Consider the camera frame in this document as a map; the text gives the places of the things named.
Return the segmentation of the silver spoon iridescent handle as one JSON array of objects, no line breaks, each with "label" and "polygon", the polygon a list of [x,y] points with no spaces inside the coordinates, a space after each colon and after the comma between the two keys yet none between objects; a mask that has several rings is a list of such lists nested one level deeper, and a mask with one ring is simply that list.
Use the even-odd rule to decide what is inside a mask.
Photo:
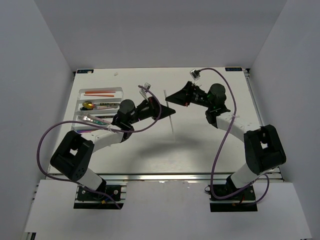
[{"label": "silver spoon iridescent handle", "polygon": [[91,101],[84,101],[82,103],[82,106],[85,107],[85,108],[88,108],[88,109],[91,109],[91,108],[95,108],[97,106],[102,106],[102,105],[99,105],[101,102],[98,102],[98,103],[93,103]]}]

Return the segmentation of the silver spoon patterned handle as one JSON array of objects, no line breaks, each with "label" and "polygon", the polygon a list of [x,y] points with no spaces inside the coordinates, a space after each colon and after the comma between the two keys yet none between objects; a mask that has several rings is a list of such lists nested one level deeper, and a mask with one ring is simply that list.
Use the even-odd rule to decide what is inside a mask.
[{"label": "silver spoon patterned handle", "polygon": [[119,106],[119,102],[102,102],[99,103],[100,106]]}]

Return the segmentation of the orange chopstick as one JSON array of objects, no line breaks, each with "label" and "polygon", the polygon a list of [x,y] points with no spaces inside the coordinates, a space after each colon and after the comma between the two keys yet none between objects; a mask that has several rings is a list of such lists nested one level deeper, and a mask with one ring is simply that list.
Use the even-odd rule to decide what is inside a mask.
[{"label": "orange chopstick", "polygon": [[113,95],[113,94],[84,94],[84,96],[90,96],[90,97],[110,97],[110,98],[115,97],[115,95]]},{"label": "orange chopstick", "polygon": [[115,93],[116,91],[104,91],[104,90],[96,90],[96,91],[85,91],[85,94],[111,94],[111,93]]}]

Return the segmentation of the knife with teal handle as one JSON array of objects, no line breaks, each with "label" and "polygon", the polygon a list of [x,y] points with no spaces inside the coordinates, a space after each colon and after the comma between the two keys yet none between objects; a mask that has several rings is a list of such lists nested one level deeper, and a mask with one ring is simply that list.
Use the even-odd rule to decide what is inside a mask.
[{"label": "knife with teal handle", "polygon": [[106,122],[103,122],[103,121],[100,121],[100,120],[96,120],[96,119],[92,119],[92,118],[88,118],[86,116],[82,118],[82,121],[86,122],[86,123],[96,124],[96,125],[107,125]]}]

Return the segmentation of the fork with pink handle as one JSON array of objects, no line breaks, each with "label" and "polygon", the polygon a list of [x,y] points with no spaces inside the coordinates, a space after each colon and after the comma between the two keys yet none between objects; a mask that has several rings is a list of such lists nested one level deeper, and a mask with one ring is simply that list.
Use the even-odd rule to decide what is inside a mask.
[{"label": "fork with pink handle", "polygon": [[99,120],[99,121],[105,122],[105,123],[107,123],[107,125],[110,125],[110,124],[111,124],[110,121],[103,120],[103,119],[101,119],[101,118],[95,117],[95,116],[90,115],[90,114],[88,114],[88,113],[84,113],[84,112],[82,112],[82,111],[78,111],[78,112],[76,113],[76,115],[77,115],[77,117],[78,117],[79,120],[82,120],[82,118],[87,117],[87,118],[90,118],[90,119],[95,119],[95,120]]}]

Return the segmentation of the gold spoon pink handle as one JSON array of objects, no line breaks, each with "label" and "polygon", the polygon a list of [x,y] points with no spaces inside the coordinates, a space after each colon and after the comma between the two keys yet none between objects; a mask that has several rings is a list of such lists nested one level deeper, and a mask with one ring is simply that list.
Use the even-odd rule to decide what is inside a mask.
[{"label": "gold spoon pink handle", "polygon": [[118,106],[96,106],[94,108],[86,108],[81,107],[80,111],[98,111],[98,110],[109,110],[109,109],[116,109]]}]

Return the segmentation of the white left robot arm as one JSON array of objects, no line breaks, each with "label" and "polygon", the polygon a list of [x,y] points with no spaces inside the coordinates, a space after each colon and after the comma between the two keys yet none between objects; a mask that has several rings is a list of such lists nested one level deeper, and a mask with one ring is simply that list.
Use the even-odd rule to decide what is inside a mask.
[{"label": "white left robot arm", "polygon": [[123,100],[111,124],[118,131],[99,129],[91,133],[79,134],[69,131],[50,159],[50,164],[72,182],[88,188],[88,193],[99,200],[105,196],[107,182],[89,169],[94,152],[110,145],[125,142],[134,131],[133,124],[145,119],[164,119],[176,111],[159,105],[154,97],[135,105],[130,99]]}]

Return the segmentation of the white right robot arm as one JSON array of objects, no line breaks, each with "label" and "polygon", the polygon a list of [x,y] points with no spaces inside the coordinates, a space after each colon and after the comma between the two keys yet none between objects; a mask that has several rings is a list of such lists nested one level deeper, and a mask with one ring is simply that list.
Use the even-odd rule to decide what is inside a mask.
[{"label": "white right robot arm", "polygon": [[190,104],[206,107],[205,117],[210,125],[243,142],[245,164],[228,176],[224,191],[217,195],[219,200],[238,199],[243,195],[244,189],[261,175],[286,162],[286,154],[276,128],[270,124],[260,126],[232,113],[225,105],[227,96],[223,85],[214,83],[205,92],[188,81],[181,90],[165,99],[184,107]]}]

